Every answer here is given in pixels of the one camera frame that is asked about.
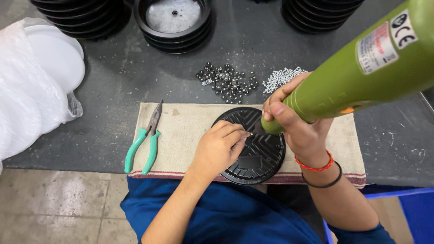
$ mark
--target towel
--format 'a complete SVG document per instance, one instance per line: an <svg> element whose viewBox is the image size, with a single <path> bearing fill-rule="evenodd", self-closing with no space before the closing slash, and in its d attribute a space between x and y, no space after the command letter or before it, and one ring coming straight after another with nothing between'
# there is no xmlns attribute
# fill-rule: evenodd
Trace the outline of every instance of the towel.
<svg viewBox="0 0 434 244"><path fill-rule="evenodd" d="M134 139L139 128L146 128L157 103L141 103ZM228 104L182 104L163 103L162 114L157 130L158 154L147 175L141 170L149 155L150 140L146 138L138 148L133 170L133 178L182 179L191 162L201 136L211 128L214 121L224 112L236 107L253 107L262 110L262 105ZM352 114L335 118L326 139L326 147L333 158L342 166L343 175L357 188L366 183L365 166L355 130ZM228 181L219 175L215 181ZM287 146L286 155L280 170L266 184L305 184L294 153Z"/></svg>

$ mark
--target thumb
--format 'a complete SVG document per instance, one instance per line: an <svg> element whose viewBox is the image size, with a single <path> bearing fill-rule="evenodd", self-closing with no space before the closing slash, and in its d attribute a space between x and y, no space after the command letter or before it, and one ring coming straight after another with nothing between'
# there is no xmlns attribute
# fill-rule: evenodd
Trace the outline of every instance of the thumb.
<svg viewBox="0 0 434 244"><path fill-rule="evenodd" d="M308 123L304 122L294 110L281 102L271 104L270 111L291 137L305 136L306 133L311 131Z"/></svg>

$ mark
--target hand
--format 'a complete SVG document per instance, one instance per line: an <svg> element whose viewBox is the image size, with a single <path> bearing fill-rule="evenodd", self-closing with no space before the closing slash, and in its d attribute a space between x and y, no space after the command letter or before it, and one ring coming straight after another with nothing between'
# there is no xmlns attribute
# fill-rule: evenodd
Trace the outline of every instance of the hand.
<svg viewBox="0 0 434 244"><path fill-rule="evenodd" d="M300 162L311 168L322 168L330 158L326 152L326 137L333 119L320 119L312 124L303 121L282 101L312 72L294 77L277 89L264 103L262 115L266 121L275 118L285 129L285 141Z"/></svg>
<svg viewBox="0 0 434 244"><path fill-rule="evenodd" d="M249 136L242 125L220 120L200 139L189 171L211 182L235 163Z"/></svg>

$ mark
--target floor tile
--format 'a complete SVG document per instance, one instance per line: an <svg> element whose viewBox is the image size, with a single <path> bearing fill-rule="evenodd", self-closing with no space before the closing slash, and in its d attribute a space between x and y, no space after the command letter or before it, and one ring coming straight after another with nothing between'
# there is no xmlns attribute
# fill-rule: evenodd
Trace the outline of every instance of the floor tile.
<svg viewBox="0 0 434 244"><path fill-rule="evenodd" d="M413 237L398 197L369 200L380 217L384 229L397 244L412 244Z"/></svg>
<svg viewBox="0 0 434 244"><path fill-rule="evenodd" d="M98 244L136 244L137 235L124 219L103 219Z"/></svg>
<svg viewBox="0 0 434 244"><path fill-rule="evenodd" d="M125 219L125 213L119 206L128 193L126 175L111 175L103 217Z"/></svg>
<svg viewBox="0 0 434 244"><path fill-rule="evenodd" d="M10 215L1 244L94 244L98 218Z"/></svg>
<svg viewBox="0 0 434 244"><path fill-rule="evenodd" d="M3 234L3 231L6 227L7 218L8 218L8 216L5 213L0 213L0 240L1 240L1 236Z"/></svg>
<svg viewBox="0 0 434 244"><path fill-rule="evenodd" d="M0 212L101 217L108 184L100 174L5 169Z"/></svg>
<svg viewBox="0 0 434 244"><path fill-rule="evenodd" d="M256 184L256 185L249 185L250 187L255 188L256 190L267 194L268 185L267 184Z"/></svg>

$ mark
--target orange thread bracelet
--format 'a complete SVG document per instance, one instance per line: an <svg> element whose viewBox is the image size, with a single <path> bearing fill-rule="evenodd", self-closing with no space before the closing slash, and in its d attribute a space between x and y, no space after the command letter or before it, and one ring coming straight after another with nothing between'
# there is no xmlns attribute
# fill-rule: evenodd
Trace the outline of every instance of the orange thread bracelet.
<svg viewBox="0 0 434 244"><path fill-rule="evenodd" d="M300 160L298 160L298 158L297 158L296 155L294 156L294 158L296 159L297 164L299 164L302 168L305 168L305 169L310 170L310 171L319 171L319 172L321 172L321 171L324 171L324 170L330 168L332 166L333 162L334 162L332 154L328 150L326 150L326 151L327 151L327 154L330 157L330 161L329 161L329 163L326 166L324 166L322 168L311 168L311 167L308 167L308 166L304 165L302 162L300 162Z"/></svg>

